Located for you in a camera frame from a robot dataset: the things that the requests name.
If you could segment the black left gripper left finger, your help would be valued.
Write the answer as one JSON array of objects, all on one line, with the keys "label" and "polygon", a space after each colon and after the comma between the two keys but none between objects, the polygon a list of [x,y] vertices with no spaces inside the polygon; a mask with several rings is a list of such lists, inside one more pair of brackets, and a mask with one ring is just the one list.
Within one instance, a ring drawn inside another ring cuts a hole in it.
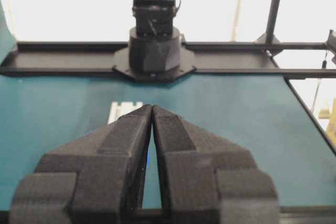
[{"label": "black left gripper left finger", "polygon": [[44,154],[18,184],[10,223],[120,223],[141,206],[150,105]]}]

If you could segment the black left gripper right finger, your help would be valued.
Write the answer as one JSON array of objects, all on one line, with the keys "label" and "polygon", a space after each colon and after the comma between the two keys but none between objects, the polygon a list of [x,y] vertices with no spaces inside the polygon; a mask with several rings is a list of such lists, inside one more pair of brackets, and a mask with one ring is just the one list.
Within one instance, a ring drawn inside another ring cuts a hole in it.
[{"label": "black left gripper right finger", "polygon": [[279,223],[274,183],[248,149],[158,105],[152,124],[162,207],[173,223]]}]

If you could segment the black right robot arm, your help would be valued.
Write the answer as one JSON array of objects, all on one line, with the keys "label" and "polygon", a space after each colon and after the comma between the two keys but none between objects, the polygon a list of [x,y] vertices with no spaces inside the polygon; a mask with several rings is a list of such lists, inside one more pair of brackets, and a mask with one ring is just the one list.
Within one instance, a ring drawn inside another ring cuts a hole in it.
[{"label": "black right robot arm", "polygon": [[136,25],[128,46],[114,54],[113,70],[135,81],[170,82],[195,71],[195,55],[182,45],[173,19],[179,0],[133,0]]}]

